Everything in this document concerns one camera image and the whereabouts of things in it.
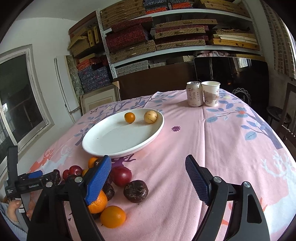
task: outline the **gray sleeve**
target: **gray sleeve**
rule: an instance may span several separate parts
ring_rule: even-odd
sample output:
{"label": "gray sleeve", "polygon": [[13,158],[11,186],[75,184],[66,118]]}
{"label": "gray sleeve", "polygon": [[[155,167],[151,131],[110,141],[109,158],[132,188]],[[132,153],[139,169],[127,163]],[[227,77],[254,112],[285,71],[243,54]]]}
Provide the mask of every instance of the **gray sleeve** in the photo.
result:
{"label": "gray sleeve", "polygon": [[17,238],[20,241],[26,241],[27,240],[27,233],[23,231],[21,228],[19,228],[18,222],[14,222],[10,220],[7,216],[7,208],[8,204],[0,202],[0,213],[7,222],[9,228],[13,231],[13,233],[17,236]]}

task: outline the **patterned curtain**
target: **patterned curtain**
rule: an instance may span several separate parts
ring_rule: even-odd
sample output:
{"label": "patterned curtain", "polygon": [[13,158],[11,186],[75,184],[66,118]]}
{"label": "patterned curtain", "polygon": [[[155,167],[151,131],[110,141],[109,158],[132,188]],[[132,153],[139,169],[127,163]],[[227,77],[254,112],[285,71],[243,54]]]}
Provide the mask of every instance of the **patterned curtain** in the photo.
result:
{"label": "patterned curtain", "polygon": [[285,24],[279,15],[263,0],[260,0],[264,9],[274,47],[274,69],[295,79],[295,59],[293,43]]}

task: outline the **white plate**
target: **white plate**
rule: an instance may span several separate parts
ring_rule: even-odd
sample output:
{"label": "white plate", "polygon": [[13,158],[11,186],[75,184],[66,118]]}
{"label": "white plate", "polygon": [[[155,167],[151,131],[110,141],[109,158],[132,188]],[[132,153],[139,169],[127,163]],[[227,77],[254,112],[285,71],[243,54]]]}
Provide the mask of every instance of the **white plate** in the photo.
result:
{"label": "white plate", "polygon": [[[94,125],[84,136],[83,149],[94,155],[111,158],[127,156],[148,145],[161,131],[165,119],[157,110],[157,120],[152,124],[144,121],[144,114],[152,109],[133,109],[116,113]],[[136,120],[129,124],[124,115],[132,112]]]}

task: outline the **can lid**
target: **can lid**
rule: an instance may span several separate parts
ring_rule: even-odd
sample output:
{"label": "can lid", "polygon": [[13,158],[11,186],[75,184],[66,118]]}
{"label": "can lid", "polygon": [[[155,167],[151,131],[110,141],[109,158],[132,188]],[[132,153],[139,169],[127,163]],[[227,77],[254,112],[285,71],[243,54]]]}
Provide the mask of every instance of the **can lid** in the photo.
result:
{"label": "can lid", "polygon": [[197,85],[200,84],[199,81],[191,81],[191,82],[187,82],[188,85]]}

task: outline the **pink tablecloth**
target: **pink tablecloth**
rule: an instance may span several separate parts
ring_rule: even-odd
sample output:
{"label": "pink tablecloth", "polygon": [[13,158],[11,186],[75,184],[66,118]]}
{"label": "pink tablecloth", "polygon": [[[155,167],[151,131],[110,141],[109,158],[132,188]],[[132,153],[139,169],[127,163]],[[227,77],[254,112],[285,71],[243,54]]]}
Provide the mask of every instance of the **pink tablecloth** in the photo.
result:
{"label": "pink tablecloth", "polygon": [[[220,90],[216,107],[189,107],[185,91],[156,93],[100,106],[84,116],[36,161],[30,171],[44,173],[71,165],[87,168],[91,157],[82,149],[85,133],[97,122],[119,111],[152,108],[161,111],[165,124],[147,147],[112,160],[126,166],[133,180],[144,180],[147,199],[130,203],[116,188],[108,205],[125,210],[119,228],[98,227],[106,241],[191,240],[207,207],[199,200],[185,170],[185,157],[192,154],[200,166],[226,182],[249,181],[262,205],[271,240],[277,240],[296,213],[295,161],[270,126],[247,104]],[[65,206],[74,240],[80,240],[69,204]],[[227,205],[216,240],[223,240],[231,212]]]}

